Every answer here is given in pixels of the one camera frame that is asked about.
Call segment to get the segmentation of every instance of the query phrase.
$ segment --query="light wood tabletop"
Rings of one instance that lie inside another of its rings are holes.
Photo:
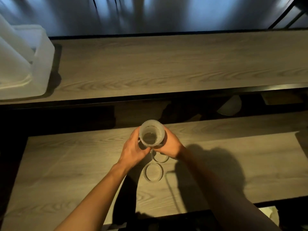
[[[51,77],[55,89],[41,97],[0,105],[279,84],[308,86],[306,30],[53,43],[58,54],[62,49],[59,69]]]
[[[307,116],[305,111],[167,126],[205,165],[257,203],[308,195]],[[2,231],[53,230],[117,162],[132,131],[29,137]],[[163,178],[151,183],[142,173],[148,160],[125,178],[136,183],[140,217],[209,208],[182,163],[161,163]],[[117,192],[105,227],[121,221],[117,215],[127,200],[120,195],[130,194],[128,189]]]

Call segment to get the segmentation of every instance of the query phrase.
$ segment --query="wood grain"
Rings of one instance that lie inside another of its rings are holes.
[[[308,83],[307,41],[305,30],[57,40],[55,91],[0,104]]]
[[[308,195],[308,147],[303,151],[297,138],[298,131],[305,133],[307,117],[308,112],[298,112],[167,126],[250,201],[264,202]],[[2,231],[53,230],[117,162],[132,131],[30,137]],[[300,139],[307,143],[308,135]],[[161,165],[164,177],[157,183],[137,174],[140,217],[209,208],[183,164],[169,159]],[[105,225],[113,221],[115,201]]]

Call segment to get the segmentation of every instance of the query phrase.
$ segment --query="person's right arm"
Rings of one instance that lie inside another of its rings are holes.
[[[214,216],[225,230],[279,231],[279,227],[256,206],[201,165],[179,139],[165,127],[164,145],[155,149],[185,163],[205,196]]]

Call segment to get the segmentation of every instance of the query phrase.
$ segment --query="person's left arm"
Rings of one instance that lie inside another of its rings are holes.
[[[55,231],[97,231],[101,229],[113,198],[128,171],[149,152],[138,146],[139,127],[125,142],[120,159],[108,174],[90,191]]]

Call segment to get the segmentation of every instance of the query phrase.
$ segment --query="hand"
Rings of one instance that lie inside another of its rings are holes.
[[[124,143],[118,163],[123,164],[128,170],[138,164],[151,150],[150,147],[141,150],[138,146],[139,128],[137,127],[129,139]]]
[[[185,147],[174,133],[172,133],[167,127],[164,126],[164,128],[165,138],[163,146],[161,148],[154,148],[154,151],[158,151],[172,158],[179,158],[180,154],[185,150]]]

